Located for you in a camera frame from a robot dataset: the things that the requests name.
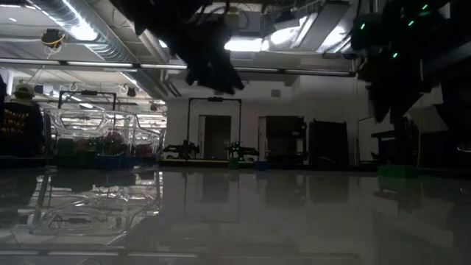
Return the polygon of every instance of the transparent plastic enclosure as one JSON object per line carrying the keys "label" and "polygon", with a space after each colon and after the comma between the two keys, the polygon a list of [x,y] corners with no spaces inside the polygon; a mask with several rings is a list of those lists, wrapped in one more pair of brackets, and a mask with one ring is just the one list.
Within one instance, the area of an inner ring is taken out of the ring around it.
{"label": "transparent plastic enclosure", "polygon": [[134,113],[46,109],[44,120],[50,155],[82,151],[149,157],[160,146],[160,133],[141,128]]}

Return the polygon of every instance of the air vent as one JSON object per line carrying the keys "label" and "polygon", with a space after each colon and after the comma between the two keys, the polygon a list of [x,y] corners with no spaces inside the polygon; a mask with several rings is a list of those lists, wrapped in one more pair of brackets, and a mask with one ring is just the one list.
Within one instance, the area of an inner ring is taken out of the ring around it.
{"label": "air vent", "polygon": [[280,98],[281,97],[281,90],[280,89],[272,89],[272,97]]}

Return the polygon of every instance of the doorway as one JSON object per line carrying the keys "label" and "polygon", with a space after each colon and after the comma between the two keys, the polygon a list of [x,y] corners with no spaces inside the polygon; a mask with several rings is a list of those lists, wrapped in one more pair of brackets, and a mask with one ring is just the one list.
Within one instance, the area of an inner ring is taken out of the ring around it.
{"label": "doorway", "polygon": [[204,159],[227,160],[230,144],[231,116],[200,116],[199,131]]}

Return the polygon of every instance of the glossy floor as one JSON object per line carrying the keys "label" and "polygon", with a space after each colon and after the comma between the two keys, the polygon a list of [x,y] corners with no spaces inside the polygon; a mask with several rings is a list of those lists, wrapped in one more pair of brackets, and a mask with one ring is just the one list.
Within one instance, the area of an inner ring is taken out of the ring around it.
{"label": "glossy floor", "polygon": [[471,264],[471,182],[367,173],[10,172],[0,264]]}

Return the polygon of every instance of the metal beam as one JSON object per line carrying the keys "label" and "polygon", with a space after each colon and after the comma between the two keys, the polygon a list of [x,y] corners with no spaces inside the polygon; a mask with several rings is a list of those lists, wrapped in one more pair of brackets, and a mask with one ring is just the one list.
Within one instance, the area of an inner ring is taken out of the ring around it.
{"label": "metal beam", "polygon": [[[117,71],[132,71],[133,69],[165,69],[165,70],[186,70],[186,65],[171,63],[103,63],[103,62],[79,62],[64,60],[35,60],[35,59],[12,59],[0,58],[3,66],[54,66],[54,67],[77,67],[78,68],[114,68]],[[305,75],[321,77],[354,77],[353,71],[333,71],[327,69],[296,69],[296,68],[261,68],[261,67],[234,67],[241,73],[259,74],[287,74]]]}

